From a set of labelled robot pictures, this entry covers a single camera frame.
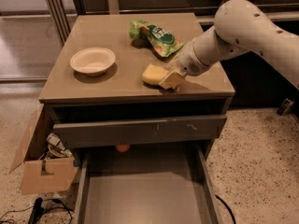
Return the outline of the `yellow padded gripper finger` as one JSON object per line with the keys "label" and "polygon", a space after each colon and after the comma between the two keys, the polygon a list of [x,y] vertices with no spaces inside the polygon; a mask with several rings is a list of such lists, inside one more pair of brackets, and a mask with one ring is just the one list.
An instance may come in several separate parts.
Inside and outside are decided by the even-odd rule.
{"label": "yellow padded gripper finger", "polygon": [[166,65],[167,70],[175,69],[178,66],[178,55],[175,55],[172,60]]}
{"label": "yellow padded gripper finger", "polygon": [[174,89],[185,80],[187,74],[179,68],[169,70],[162,80],[158,83],[165,90]]}

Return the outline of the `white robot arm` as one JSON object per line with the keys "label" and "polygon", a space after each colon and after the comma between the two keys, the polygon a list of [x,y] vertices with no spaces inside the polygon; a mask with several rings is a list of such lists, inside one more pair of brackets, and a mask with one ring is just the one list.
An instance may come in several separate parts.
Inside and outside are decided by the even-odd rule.
{"label": "white robot arm", "polygon": [[230,0],[221,5],[213,26],[181,49],[158,85],[166,90],[174,89],[185,77],[197,77],[214,63],[248,51],[263,58],[293,86],[298,86],[299,35],[275,25],[247,0]]}

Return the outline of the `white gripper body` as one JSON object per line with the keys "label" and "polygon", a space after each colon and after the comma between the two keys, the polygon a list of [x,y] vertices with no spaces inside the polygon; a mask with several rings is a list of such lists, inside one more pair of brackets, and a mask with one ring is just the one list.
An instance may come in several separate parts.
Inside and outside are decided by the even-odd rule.
{"label": "white gripper body", "polygon": [[200,57],[199,41],[199,37],[194,38],[178,53],[177,67],[187,76],[197,77],[211,67],[211,64],[204,63]]}

